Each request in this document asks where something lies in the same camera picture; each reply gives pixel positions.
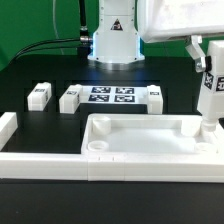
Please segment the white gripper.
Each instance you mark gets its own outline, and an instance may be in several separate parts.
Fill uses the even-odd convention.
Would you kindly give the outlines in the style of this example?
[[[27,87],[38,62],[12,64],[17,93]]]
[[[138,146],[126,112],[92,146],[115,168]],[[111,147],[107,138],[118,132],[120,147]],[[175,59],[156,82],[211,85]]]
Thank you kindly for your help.
[[[145,43],[189,36],[185,49],[196,72],[204,72],[202,36],[224,33],[224,0],[138,0],[137,24]]]

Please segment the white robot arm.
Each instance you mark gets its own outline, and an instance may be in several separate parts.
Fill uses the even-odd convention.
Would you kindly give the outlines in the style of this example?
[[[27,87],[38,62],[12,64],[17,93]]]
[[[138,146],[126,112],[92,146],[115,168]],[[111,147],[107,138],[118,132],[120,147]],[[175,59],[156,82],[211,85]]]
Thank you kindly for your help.
[[[99,0],[99,26],[88,59],[110,69],[142,61],[140,43],[185,39],[203,72],[209,59],[199,44],[224,35],[224,0]]]

